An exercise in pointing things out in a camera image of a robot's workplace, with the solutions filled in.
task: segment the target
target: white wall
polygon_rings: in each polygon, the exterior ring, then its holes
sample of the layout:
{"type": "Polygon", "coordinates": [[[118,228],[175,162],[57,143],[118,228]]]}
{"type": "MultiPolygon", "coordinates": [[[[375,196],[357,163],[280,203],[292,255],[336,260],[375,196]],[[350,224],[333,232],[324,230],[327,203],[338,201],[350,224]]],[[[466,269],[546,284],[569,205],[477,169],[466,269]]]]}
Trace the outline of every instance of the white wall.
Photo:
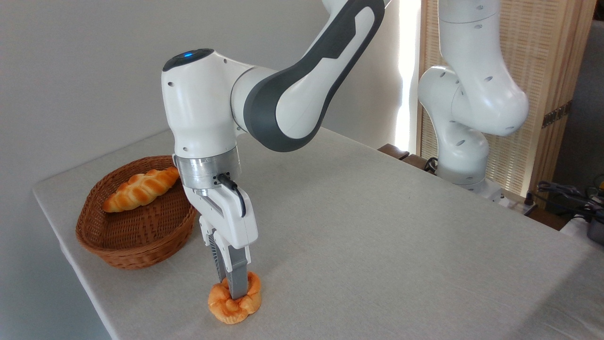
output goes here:
{"type": "MultiPolygon", "coordinates": [[[[324,126],[377,148],[400,106],[398,3],[324,126]]],[[[0,3],[0,339],[106,339],[32,186],[167,129],[159,77],[210,47],[281,69],[327,20],[319,0],[0,3]]]]}

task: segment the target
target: bamboo screen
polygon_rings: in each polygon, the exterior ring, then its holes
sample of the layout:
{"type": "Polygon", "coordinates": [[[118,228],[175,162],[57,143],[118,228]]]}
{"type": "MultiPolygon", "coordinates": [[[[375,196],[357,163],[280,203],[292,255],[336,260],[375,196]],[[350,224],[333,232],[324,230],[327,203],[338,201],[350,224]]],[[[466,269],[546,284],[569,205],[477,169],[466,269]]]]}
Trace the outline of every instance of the bamboo screen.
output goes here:
{"type": "MultiPolygon", "coordinates": [[[[437,0],[422,0],[420,74],[446,65],[440,55],[437,0]]],[[[571,100],[596,0],[501,0],[501,51],[510,74],[528,95],[529,116],[508,137],[485,135],[490,145],[487,177],[524,195],[551,180],[565,118],[542,129],[544,116],[571,100]]],[[[428,114],[419,105],[417,145],[437,156],[428,114]]]]}

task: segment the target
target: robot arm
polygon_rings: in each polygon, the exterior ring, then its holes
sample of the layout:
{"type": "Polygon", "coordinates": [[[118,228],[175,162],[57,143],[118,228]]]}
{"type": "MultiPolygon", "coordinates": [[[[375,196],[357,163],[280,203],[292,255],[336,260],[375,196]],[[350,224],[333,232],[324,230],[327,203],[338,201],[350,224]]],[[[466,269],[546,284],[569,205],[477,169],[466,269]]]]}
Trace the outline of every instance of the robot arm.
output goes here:
{"type": "Polygon", "coordinates": [[[233,89],[237,124],[271,150],[293,151],[314,137],[333,95],[384,16],[381,0],[323,4],[329,21],[300,61],[275,73],[250,70],[233,89]]]}
{"type": "Polygon", "coordinates": [[[240,172],[237,135],[293,151],[318,131],[331,98],[359,59],[390,0],[323,0],[328,23],[304,56],[276,72],[203,48],[164,66],[164,106],[175,138],[174,163],[231,297],[247,292],[249,245],[258,237],[240,172]]]}
{"type": "Polygon", "coordinates": [[[440,52],[418,97],[436,132],[437,175],[498,201],[501,188],[485,178],[489,144],[481,132],[507,136],[529,113],[529,101],[503,61],[499,0],[439,0],[440,52]]]}

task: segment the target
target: wicker basket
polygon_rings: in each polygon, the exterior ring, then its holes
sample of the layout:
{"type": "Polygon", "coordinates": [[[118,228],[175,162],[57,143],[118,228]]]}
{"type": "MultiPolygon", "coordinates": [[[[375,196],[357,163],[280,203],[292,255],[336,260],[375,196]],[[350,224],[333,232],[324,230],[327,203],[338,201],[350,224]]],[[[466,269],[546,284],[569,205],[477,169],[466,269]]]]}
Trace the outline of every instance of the wicker basket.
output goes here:
{"type": "Polygon", "coordinates": [[[164,195],[131,211],[107,213],[101,205],[128,179],[151,169],[173,166],[169,155],[146,157],[112,171],[88,194],[75,234],[80,244],[111,266],[140,269],[176,253],[193,231],[195,208],[180,179],[164,195]]]}

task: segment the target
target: bread roll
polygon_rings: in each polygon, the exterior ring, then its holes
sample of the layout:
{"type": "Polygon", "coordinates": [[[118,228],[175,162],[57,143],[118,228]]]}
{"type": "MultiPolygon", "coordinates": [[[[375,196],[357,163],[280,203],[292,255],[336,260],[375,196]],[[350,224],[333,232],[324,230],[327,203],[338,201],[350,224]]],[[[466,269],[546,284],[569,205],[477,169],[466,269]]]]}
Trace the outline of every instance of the bread roll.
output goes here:
{"type": "Polygon", "coordinates": [[[178,177],[178,170],[173,166],[162,171],[153,169],[146,174],[134,175],[107,198],[103,210],[121,212],[147,205],[157,196],[165,194],[178,177]]]}
{"type": "Polygon", "coordinates": [[[258,275],[248,272],[248,294],[243,298],[233,300],[228,290],[228,281],[225,278],[210,290],[208,307],[216,319],[229,325],[237,324],[260,308],[262,303],[260,288],[258,275]]]}

